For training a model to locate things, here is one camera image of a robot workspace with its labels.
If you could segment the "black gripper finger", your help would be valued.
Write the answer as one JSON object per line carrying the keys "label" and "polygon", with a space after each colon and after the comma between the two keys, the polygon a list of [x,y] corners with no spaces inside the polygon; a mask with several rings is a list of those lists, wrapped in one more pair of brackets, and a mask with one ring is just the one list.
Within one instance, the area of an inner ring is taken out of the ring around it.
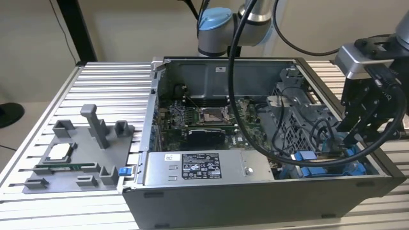
{"label": "black gripper finger", "polygon": [[360,141],[373,142],[378,137],[378,128],[385,123],[377,112],[378,105],[350,106],[342,119],[342,132],[348,132],[344,138],[346,147]]}
{"label": "black gripper finger", "polygon": [[345,107],[345,116],[337,127],[338,132],[350,132],[354,126],[362,121],[362,125],[357,127],[361,132],[373,122],[373,105],[370,104],[370,87],[372,79],[352,80],[346,78],[341,97],[341,105]]}

